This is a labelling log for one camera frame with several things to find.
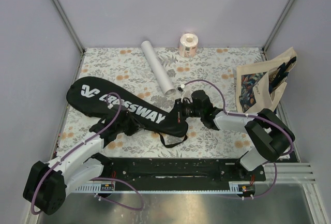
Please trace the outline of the white shuttlecock tube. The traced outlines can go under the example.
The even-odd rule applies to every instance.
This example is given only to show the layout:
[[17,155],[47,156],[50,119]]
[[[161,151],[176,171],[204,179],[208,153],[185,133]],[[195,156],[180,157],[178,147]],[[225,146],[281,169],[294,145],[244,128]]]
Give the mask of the white shuttlecock tube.
[[171,96],[175,93],[175,87],[173,86],[165,68],[161,64],[157,53],[155,52],[150,41],[146,40],[141,43],[141,49],[145,55],[145,58],[150,65],[153,74],[161,88],[161,91],[165,96]]

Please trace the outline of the black racket bag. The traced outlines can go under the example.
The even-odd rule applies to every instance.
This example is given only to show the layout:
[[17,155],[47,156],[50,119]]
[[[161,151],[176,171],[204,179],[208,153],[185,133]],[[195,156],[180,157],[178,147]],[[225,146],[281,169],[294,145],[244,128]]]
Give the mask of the black racket bag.
[[133,115],[144,125],[143,130],[159,134],[166,148],[177,144],[166,144],[164,134],[187,140],[188,124],[185,121],[178,123],[176,110],[166,112],[105,79],[83,77],[76,80],[66,99],[80,113],[99,118],[89,129],[86,142],[92,138],[102,139],[104,145],[114,141],[121,133],[119,121],[126,115]]

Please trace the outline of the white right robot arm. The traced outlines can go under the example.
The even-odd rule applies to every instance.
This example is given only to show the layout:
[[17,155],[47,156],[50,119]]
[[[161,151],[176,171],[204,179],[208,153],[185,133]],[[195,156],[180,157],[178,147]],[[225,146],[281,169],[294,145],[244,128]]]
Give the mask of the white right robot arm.
[[235,174],[240,180],[248,180],[254,169],[267,162],[275,162],[294,148],[295,135],[270,109],[257,114],[226,112],[216,108],[203,90],[194,91],[191,99],[183,97],[175,101],[178,122],[187,118],[199,118],[203,125],[213,130],[231,130],[246,133],[254,148],[239,159]]

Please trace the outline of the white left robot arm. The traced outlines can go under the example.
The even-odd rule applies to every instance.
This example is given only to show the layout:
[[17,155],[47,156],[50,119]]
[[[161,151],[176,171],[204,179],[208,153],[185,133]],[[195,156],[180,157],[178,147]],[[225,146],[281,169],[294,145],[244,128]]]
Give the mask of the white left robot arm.
[[99,199],[103,193],[111,193],[117,182],[128,186],[129,183],[116,178],[112,160],[100,152],[119,133],[131,136],[143,128],[132,114],[121,110],[113,118],[100,119],[66,154],[33,164],[23,191],[23,198],[31,204],[30,212],[54,214],[72,192],[89,181],[98,182],[99,189],[92,192]]

